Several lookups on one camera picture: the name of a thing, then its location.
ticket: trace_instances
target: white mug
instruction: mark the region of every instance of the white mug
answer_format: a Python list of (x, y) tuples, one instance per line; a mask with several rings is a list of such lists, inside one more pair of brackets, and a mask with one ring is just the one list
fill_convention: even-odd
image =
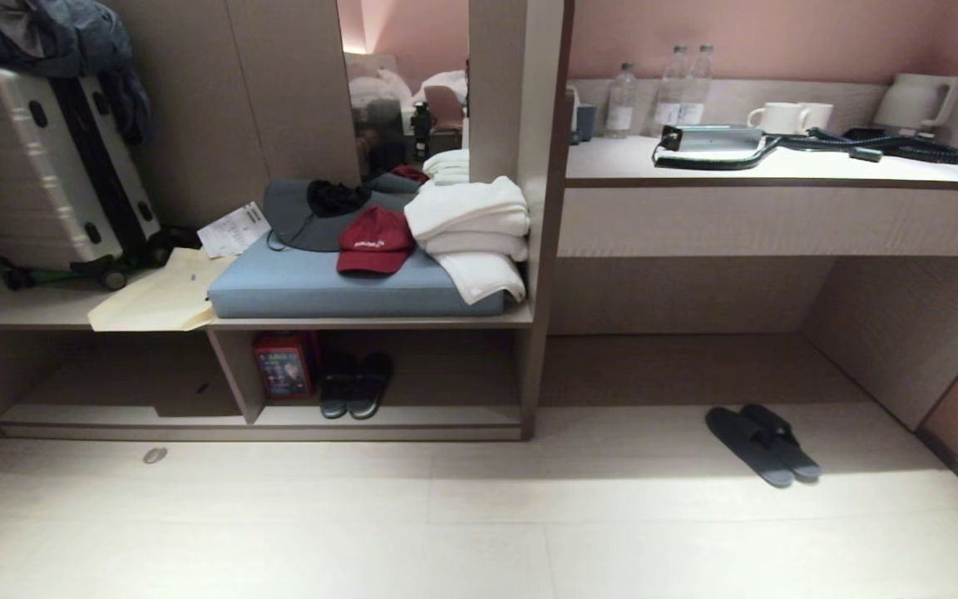
[[(749, 126), (759, 126), (769, 136), (799, 136), (803, 133), (805, 119), (811, 111), (793, 102), (768, 102), (753, 110), (745, 119)], [(760, 124), (753, 124), (753, 117), (762, 114)]]
[(807, 132), (813, 126), (820, 129), (826, 129), (830, 125), (830, 114), (833, 113), (833, 105), (824, 105), (821, 102), (801, 102), (801, 106), (808, 109), (808, 116), (805, 117), (803, 131)]

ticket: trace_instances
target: blue cushion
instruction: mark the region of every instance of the blue cushion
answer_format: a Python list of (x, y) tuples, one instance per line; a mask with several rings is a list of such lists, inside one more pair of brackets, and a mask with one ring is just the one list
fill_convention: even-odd
[(354, 317), (490, 317), (505, 311), (497, 293), (468, 306), (448, 273), (415, 249), (391, 276), (341, 275), (338, 253), (289, 247), (270, 250), (259, 240), (209, 288), (223, 319)]

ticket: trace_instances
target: red cap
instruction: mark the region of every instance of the red cap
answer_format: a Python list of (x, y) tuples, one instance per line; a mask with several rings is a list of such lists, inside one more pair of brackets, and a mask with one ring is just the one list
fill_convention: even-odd
[(370, 205), (338, 236), (338, 272), (370, 270), (394, 274), (409, 259), (413, 246), (409, 221), (402, 212)]

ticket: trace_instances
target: red box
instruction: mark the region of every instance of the red box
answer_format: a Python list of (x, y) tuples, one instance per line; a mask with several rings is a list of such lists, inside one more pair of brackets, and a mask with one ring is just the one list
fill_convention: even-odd
[(319, 370), (316, 331), (262, 333), (254, 338), (254, 357), (269, 399), (312, 398)]

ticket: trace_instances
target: gray hat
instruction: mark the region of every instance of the gray hat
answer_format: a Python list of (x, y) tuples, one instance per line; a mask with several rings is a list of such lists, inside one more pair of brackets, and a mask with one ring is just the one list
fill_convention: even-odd
[(368, 201), (349, 215), (320, 217), (309, 208), (309, 182), (305, 179), (273, 181), (265, 190), (265, 219), (280, 242), (308, 251), (338, 251), (338, 236), (353, 219), (370, 205), (394, 212), (404, 212), (409, 200), (373, 192)]

